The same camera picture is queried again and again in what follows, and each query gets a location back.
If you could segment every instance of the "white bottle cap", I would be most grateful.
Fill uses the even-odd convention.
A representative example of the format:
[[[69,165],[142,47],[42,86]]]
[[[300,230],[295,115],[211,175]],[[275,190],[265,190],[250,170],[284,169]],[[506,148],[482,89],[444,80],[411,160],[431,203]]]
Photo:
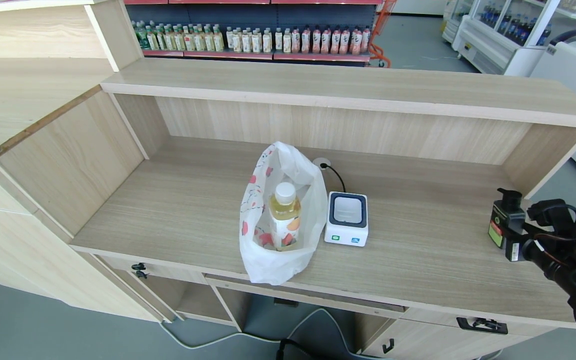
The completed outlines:
[[[290,182],[281,182],[274,190],[274,197],[281,205],[288,205],[295,200],[297,191],[295,185]]]

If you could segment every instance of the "cabinet door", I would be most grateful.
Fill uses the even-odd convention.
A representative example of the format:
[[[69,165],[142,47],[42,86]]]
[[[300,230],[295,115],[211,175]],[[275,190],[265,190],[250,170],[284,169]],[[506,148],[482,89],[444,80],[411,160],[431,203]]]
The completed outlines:
[[[471,360],[528,339],[397,319],[362,354],[405,360]]]
[[[0,264],[68,305],[158,322],[30,214],[0,211]]]

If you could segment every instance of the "gray floor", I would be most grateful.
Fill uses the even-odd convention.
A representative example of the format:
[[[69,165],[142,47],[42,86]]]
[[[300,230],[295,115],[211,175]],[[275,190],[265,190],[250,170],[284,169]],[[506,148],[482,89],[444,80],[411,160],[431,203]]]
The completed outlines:
[[[377,38],[393,68],[476,72],[441,39],[438,18],[392,16],[385,33]],[[576,163],[567,162],[533,198],[563,198],[576,206]],[[266,338],[286,337],[315,309],[272,305],[256,296],[245,331]],[[353,343],[353,317],[331,310],[345,338]],[[234,332],[229,326],[188,319],[169,325],[190,345],[203,344]],[[295,333],[295,340],[331,358],[350,360],[340,335],[325,314],[316,314]],[[0,286],[0,360],[212,360],[275,358],[276,344],[236,337],[200,350],[178,346],[157,324],[99,312],[76,309],[61,301]],[[289,349],[287,360],[307,356]],[[558,329],[507,348],[499,360],[576,360],[576,330]]]

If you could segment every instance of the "cabinet handle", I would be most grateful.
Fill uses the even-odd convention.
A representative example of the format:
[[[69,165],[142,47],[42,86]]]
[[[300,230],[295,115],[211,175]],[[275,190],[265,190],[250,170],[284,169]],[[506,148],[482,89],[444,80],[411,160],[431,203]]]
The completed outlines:
[[[503,322],[497,322],[493,319],[484,319],[477,317],[472,325],[468,323],[466,317],[457,317],[457,324],[463,330],[480,331],[482,333],[492,333],[499,335],[508,335],[508,326]]]
[[[393,350],[395,348],[395,339],[391,338],[390,340],[388,340],[389,344],[386,347],[386,344],[383,344],[381,346],[381,350],[383,350],[384,354],[388,354],[389,351]]]

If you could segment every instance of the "plastic bag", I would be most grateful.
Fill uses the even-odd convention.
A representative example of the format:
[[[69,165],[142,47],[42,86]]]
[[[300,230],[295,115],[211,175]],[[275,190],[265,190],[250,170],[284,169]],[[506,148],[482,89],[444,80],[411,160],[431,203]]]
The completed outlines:
[[[281,182],[291,182],[301,201],[301,225],[294,249],[269,250],[270,211],[265,204]],[[252,283],[281,285],[306,269],[326,224],[328,196],[322,171],[294,146],[277,141],[259,157],[239,214],[239,250]]]

